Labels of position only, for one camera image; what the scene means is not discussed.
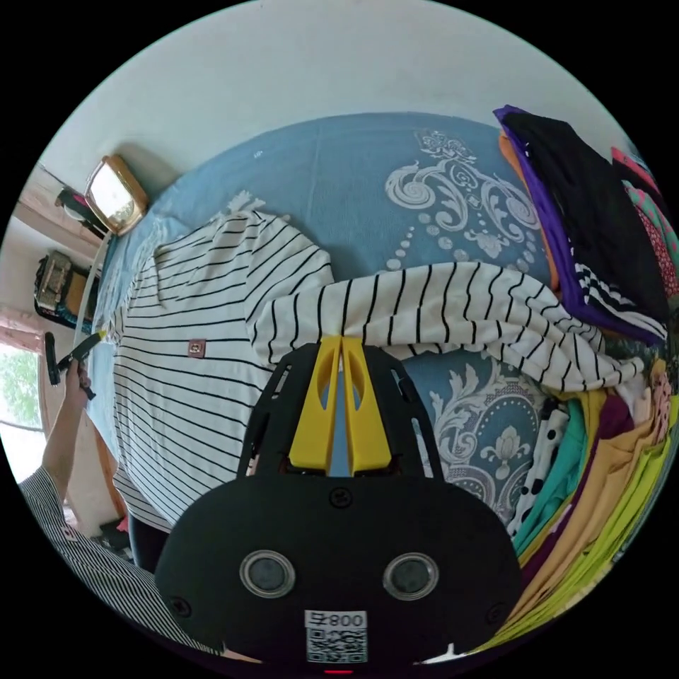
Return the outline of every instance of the striped shirt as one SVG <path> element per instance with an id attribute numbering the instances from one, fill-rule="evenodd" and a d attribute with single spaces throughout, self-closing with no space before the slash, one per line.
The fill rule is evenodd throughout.
<path id="1" fill-rule="evenodd" d="M 217 216 L 157 249 L 107 329 L 115 484 L 130 514 L 165 531 L 236 476 L 274 366 L 324 335 L 360 337 L 400 359 L 485 349 L 559 391 L 615 386 L 643 368 L 604 355 L 597 328 L 523 273 L 463 262 L 335 283 L 327 253 L 257 212 Z M 189 355 L 196 341 L 202 358 Z"/>
<path id="2" fill-rule="evenodd" d="M 66 523 L 57 488 L 43 467 L 19 487 L 50 545 L 104 604 L 126 620 L 175 643 L 219 655 L 177 626 L 150 573 L 124 561 Z"/>
<path id="3" fill-rule="evenodd" d="M 585 304 L 611 313 L 625 323 L 640 327 L 646 332 L 656 335 L 661 340 L 667 339 L 667 327 L 650 316 L 639 311 L 639 307 L 624 297 L 615 285 L 602 281 L 589 267 L 577 262 L 577 254 L 571 246 L 571 254 L 575 261 L 575 273 L 583 291 Z"/>

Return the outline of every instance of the screw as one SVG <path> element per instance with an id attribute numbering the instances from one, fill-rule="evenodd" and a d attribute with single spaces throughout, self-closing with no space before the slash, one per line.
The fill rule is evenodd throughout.
<path id="1" fill-rule="evenodd" d="M 173 596 L 170 599 L 170 606 L 179 617 L 189 617 L 191 615 L 191 607 L 188 602 L 180 596 Z"/>
<path id="2" fill-rule="evenodd" d="M 335 488 L 330 492 L 330 504 L 337 509 L 344 509 L 352 503 L 352 494 L 346 488 Z"/>
<path id="3" fill-rule="evenodd" d="M 486 613 L 486 622 L 488 625 L 495 625 L 501 617 L 504 616 L 505 605 L 503 603 L 496 603 L 492 606 L 488 613 Z"/>

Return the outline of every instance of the white wall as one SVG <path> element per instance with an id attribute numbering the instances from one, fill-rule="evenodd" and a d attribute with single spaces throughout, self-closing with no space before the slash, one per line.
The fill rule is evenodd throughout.
<path id="1" fill-rule="evenodd" d="M 14 222 L 0 248 L 0 301 L 23 311 L 33 311 L 35 271 L 47 248 L 40 249 L 36 242 L 21 238 L 21 233 L 21 227 Z M 38 243 L 48 245 L 49 241 Z M 57 248 L 57 244 L 48 247 Z M 47 320 L 45 327 L 54 333 L 57 356 L 67 354 L 73 346 L 74 331 Z M 47 419 L 53 424 L 64 397 L 64 383 L 52 387 L 45 379 L 42 389 L 47 401 Z M 87 417 L 83 417 L 78 432 L 69 501 L 80 520 L 79 528 L 86 535 L 97 534 L 102 523 L 117 517 L 99 462 L 94 427 Z"/>
<path id="2" fill-rule="evenodd" d="M 262 0 L 189 24 L 124 64 L 42 162 L 82 191 L 101 156 L 122 145 L 154 193 L 284 125 L 404 110 L 497 125 L 492 111 L 508 103 L 567 120 L 602 154 L 628 148 L 573 76 L 482 19 L 426 0 Z"/>

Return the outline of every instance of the green fabric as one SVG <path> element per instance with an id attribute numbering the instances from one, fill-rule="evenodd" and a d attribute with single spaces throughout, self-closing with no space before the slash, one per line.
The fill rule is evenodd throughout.
<path id="1" fill-rule="evenodd" d="M 514 550 L 518 555 L 526 551 L 563 501 L 575 492 L 582 476 L 587 456 L 587 432 L 579 399 L 568 401 L 568 412 L 570 419 L 554 465 L 535 498 L 533 508 L 513 538 Z"/>
<path id="2" fill-rule="evenodd" d="M 679 399 L 673 397 L 670 414 L 671 426 L 677 421 Z M 614 554 L 631 533 L 635 520 L 649 500 L 653 487 L 672 449 L 670 437 L 656 446 L 642 451 L 632 478 L 620 496 L 615 510 L 604 525 L 600 535 L 582 552 L 554 591 L 524 616 L 501 629 L 489 642 L 478 650 L 485 650 L 549 622 L 565 609 L 577 594 L 586 588 L 608 567 Z"/>

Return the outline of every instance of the tree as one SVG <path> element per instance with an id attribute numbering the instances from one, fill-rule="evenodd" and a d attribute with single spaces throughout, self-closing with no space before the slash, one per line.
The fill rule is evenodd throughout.
<path id="1" fill-rule="evenodd" d="M 16 351 L 0 354 L 0 383 L 7 410 L 16 424 L 40 426 L 37 355 Z"/>

